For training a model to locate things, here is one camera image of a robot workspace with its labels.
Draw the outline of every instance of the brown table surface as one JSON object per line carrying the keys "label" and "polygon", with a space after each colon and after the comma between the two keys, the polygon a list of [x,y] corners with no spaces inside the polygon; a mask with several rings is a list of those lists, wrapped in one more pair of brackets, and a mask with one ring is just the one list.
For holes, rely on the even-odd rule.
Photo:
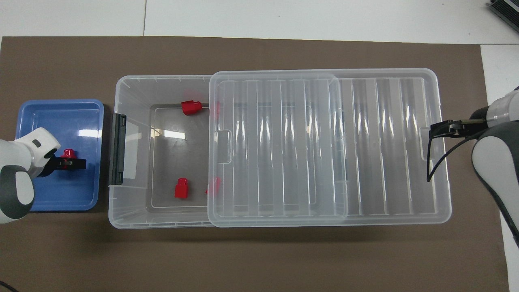
{"label": "brown table surface", "polygon": [[[444,119],[487,105],[478,45],[4,37],[0,139],[14,138],[18,108],[31,99],[96,98],[113,112],[125,75],[411,67],[438,75]],[[448,159],[453,215],[444,224],[118,230],[107,217],[110,120],[97,206],[0,225],[1,281],[20,291],[508,291],[498,209],[469,143]]]}

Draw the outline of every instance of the transparent lid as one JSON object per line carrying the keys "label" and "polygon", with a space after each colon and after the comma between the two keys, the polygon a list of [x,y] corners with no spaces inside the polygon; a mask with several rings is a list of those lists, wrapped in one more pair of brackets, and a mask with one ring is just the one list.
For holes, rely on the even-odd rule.
{"label": "transparent lid", "polygon": [[[218,72],[210,80],[208,217],[218,227],[440,223],[445,164],[428,69]],[[433,163],[444,153],[432,146]]]}

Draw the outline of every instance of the white table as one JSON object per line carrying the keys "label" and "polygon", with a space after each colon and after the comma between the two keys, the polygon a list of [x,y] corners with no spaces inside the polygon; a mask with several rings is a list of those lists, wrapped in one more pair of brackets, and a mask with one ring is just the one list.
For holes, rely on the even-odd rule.
{"label": "white table", "polygon": [[[519,33],[492,14],[488,2],[3,0],[0,37],[177,35],[481,44],[490,104],[519,85]],[[501,221],[510,291],[519,292],[519,249]]]}

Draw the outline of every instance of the red plastic part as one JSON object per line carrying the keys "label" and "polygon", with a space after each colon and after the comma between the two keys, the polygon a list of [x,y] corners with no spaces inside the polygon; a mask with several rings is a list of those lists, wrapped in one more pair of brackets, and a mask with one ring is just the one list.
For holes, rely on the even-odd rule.
{"label": "red plastic part", "polygon": [[184,112],[185,115],[192,115],[197,113],[199,110],[202,109],[202,103],[200,101],[184,101],[181,103],[182,105],[182,112]]}
{"label": "red plastic part", "polygon": [[67,148],[63,150],[62,158],[77,158],[74,149]]}
{"label": "red plastic part", "polygon": [[187,179],[179,178],[178,183],[175,186],[175,198],[187,198]]}

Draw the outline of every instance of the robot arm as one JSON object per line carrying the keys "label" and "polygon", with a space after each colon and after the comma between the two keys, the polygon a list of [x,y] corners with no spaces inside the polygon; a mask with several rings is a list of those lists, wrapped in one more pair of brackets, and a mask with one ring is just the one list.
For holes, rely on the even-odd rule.
{"label": "robot arm", "polygon": [[466,141],[477,139],[472,150],[472,165],[494,197],[519,246],[519,87],[490,106],[475,111],[469,120],[431,125],[429,145],[432,139],[439,137],[465,137],[465,140],[447,151],[431,173],[428,162],[428,181],[450,152]]}
{"label": "robot arm", "polygon": [[15,140],[0,140],[0,223],[22,218],[34,202],[32,178],[37,177],[61,145],[38,128]]}

